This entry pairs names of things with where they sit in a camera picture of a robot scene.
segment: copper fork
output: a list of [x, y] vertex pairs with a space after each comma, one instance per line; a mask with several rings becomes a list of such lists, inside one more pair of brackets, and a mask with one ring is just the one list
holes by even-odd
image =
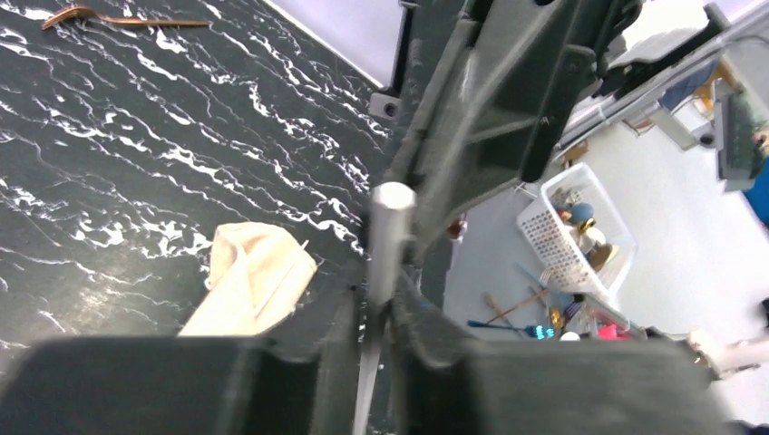
[[165, 26], [165, 27], [205, 27], [209, 25], [208, 21], [199, 20], [141, 20], [139, 18], [112, 18], [110, 16], [97, 14], [96, 11], [88, 6], [70, 6], [57, 12], [51, 18], [43, 22], [43, 30], [73, 18], [87, 20], [96, 18], [105, 23], [117, 25], [144, 25], [144, 26]]

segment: beige cloth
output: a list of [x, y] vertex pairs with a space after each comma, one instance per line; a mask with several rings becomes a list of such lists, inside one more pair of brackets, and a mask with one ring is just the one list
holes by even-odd
[[217, 227], [210, 292], [180, 335], [255, 335], [283, 320], [317, 271], [306, 244], [273, 225]]

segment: black marble table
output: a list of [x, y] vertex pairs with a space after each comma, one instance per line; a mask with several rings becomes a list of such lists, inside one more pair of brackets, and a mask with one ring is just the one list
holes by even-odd
[[372, 87], [256, 0], [87, 3], [210, 28], [42, 31], [64, 1], [0, 1], [0, 372], [64, 334], [175, 334], [219, 224], [287, 228], [320, 264], [359, 256], [389, 159]]

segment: perforated basket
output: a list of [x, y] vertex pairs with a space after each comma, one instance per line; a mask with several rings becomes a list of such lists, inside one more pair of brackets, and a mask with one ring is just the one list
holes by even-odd
[[[568, 228], [550, 203], [562, 189], [571, 191], [576, 202], [586, 202], [595, 210], [596, 228], [607, 242], [618, 247], [617, 255], [596, 273], [582, 255]], [[537, 257], [550, 270], [550, 283], [563, 292], [590, 293], [614, 303], [617, 291], [636, 258], [638, 245], [612, 204], [598, 178], [579, 163], [546, 181], [540, 194], [518, 215], [518, 227], [534, 248]]]

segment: basket of objects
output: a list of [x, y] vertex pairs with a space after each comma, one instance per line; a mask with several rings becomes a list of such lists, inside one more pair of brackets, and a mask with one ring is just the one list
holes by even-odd
[[542, 184], [518, 227], [550, 271], [549, 285], [614, 304], [638, 251], [606, 190], [584, 163]]

